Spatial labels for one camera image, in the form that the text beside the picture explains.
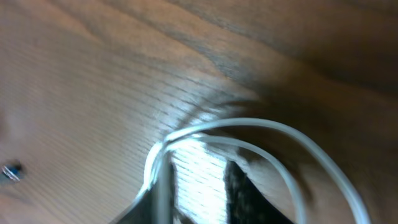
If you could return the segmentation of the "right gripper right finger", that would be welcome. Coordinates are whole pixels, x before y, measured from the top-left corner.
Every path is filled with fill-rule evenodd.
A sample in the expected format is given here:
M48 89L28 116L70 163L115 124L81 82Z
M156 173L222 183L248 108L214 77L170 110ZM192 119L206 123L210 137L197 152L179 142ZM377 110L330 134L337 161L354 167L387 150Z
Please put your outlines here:
M234 161L224 170L228 224L292 224L275 208Z

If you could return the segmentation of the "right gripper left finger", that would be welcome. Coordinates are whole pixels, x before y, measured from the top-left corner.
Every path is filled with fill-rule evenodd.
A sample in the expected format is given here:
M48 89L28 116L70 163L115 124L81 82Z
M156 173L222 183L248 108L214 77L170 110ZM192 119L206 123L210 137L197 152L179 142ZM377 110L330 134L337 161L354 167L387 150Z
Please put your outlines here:
M112 224L172 224L175 208L175 165L162 159L155 184L138 196Z

